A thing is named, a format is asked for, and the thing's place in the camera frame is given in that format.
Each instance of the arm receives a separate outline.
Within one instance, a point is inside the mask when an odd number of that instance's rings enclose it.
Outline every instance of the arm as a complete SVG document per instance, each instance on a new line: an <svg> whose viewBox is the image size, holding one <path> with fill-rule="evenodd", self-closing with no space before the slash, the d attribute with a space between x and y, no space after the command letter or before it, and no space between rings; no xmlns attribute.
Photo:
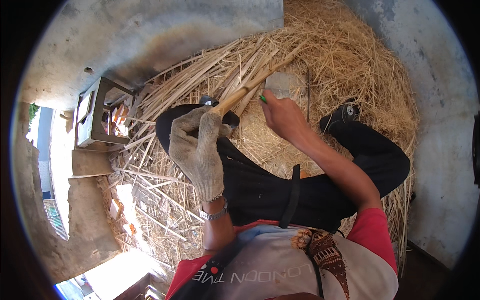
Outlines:
<svg viewBox="0 0 480 300"><path fill-rule="evenodd" d="M382 208L380 194L362 169L335 151L310 128L300 108L290 98L277 99L264 91L267 103L260 102L268 127L308 155L349 197L359 211Z"/></svg>
<svg viewBox="0 0 480 300"><path fill-rule="evenodd" d="M225 205L223 167L216 141L231 129L222 124L221 116L209 112L210 109L207 106L196 108L172 122L169 155L194 185L203 210L214 214ZM189 132L197 128L198 138L195 138ZM205 221L204 255L215 254L234 238L229 214Z"/></svg>
<svg viewBox="0 0 480 300"><path fill-rule="evenodd" d="M203 210L208 214L215 214L222 210L225 205L223 197L213 202L203 203ZM204 228L204 255L215 255L235 238L232 220L227 213L217 220L205 221Z"/></svg>

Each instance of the red sleeve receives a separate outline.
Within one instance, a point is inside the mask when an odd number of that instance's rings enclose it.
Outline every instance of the red sleeve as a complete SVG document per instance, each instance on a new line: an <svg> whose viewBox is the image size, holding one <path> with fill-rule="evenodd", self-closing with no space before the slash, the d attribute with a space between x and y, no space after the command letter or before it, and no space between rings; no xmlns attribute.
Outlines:
<svg viewBox="0 0 480 300"><path fill-rule="evenodd" d="M192 279L193 275L211 258L211 255L205 255L193 260L185 259L179 262L177 271L172 279L172 283L168 288L165 300L169 300L170 297L188 280Z"/></svg>
<svg viewBox="0 0 480 300"><path fill-rule="evenodd" d="M358 213L347 239L383 258L397 273L387 217L381 209L369 208Z"/></svg>

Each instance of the black sneaker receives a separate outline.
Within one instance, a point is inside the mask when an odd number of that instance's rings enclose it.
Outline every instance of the black sneaker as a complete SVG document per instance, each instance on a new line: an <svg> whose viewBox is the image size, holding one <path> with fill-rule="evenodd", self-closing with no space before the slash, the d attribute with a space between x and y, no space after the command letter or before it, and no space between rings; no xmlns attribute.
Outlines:
<svg viewBox="0 0 480 300"><path fill-rule="evenodd" d="M207 95L203 95L198 102L200 104L211 105L213 107L217 106L220 103L216 99L213 99L212 97ZM228 124L232 129L234 129L240 124L240 118L236 114L234 114L231 110L229 110L225 114L225 116L223 116L222 123Z"/></svg>
<svg viewBox="0 0 480 300"><path fill-rule="evenodd" d="M354 98L350 98L345 101L345 104L342 104L336 111L328 116L324 116L318 122L318 127L322 133L327 132L330 133L330 128L332 127L333 123L336 122L343 122L347 123L350 121L354 121L355 118L360 114L360 109L356 104L351 104L354 102Z"/></svg>
<svg viewBox="0 0 480 300"><path fill-rule="evenodd" d="M203 105L211 105L213 107L217 106L220 102L218 102L216 99L213 99L212 97L210 96L207 96L207 95L203 95L200 100L198 100L198 102L200 104L203 104Z"/></svg>

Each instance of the dry straw pile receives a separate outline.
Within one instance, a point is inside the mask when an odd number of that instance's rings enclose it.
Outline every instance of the dry straw pile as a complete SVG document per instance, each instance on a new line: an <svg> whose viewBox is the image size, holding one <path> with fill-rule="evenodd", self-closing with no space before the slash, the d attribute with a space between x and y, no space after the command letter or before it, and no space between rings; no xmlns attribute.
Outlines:
<svg viewBox="0 0 480 300"><path fill-rule="evenodd" d="M284 8L284 28L204 50L148 80L137 95L134 134L113 161L118 172L110 176L110 184L118 180L138 187L134 200L140 230L153 249L151 255L171 265L173 272L179 260L201 255L202 221L197 216L199 203L192 185L155 137L152 122L170 107L198 103L202 95L222 101L259 71L291 54L294 61L283 71L301 78L302 90L310 70L312 128L318 130L322 116L355 98L361 110L360 121L390 138L410 161L413 159L419 117L405 69L393 53L370 27L336 0L285 1ZM232 109L240 116L240 126L233 131L231 141L248 158L279 177L290 178L291 168L297 163L310 176L321 174L311 159L267 128L257 102L261 91L262 86L251 91ZM296 102L306 115L306 93L300 93ZM351 158L332 137L319 134ZM398 245L400 267L405 261L413 176L411 169L407 180L383 199L390 235ZM353 220L343 221L341 229L345 233Z"/></svg>

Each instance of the t-shirt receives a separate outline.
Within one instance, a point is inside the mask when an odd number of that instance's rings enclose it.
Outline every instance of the t-shirt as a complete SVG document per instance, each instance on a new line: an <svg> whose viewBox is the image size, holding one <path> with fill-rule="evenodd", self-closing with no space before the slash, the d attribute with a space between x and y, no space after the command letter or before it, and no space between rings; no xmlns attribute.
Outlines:
<svg viewBox="0 0 480 300"><path fill-rule="evenodd" d="M315 266L305 254L312 239L310 251L321 274L325 299L391 300L395 296L395 257L380 209L358 213L347 239L323 230L274 224L257 221L237 228L244 230L237 237L248 242L222 272L211 255L181 261L166 299L188 280L209 285L212 299L270 299L299 292L318 295Z"/></svg>

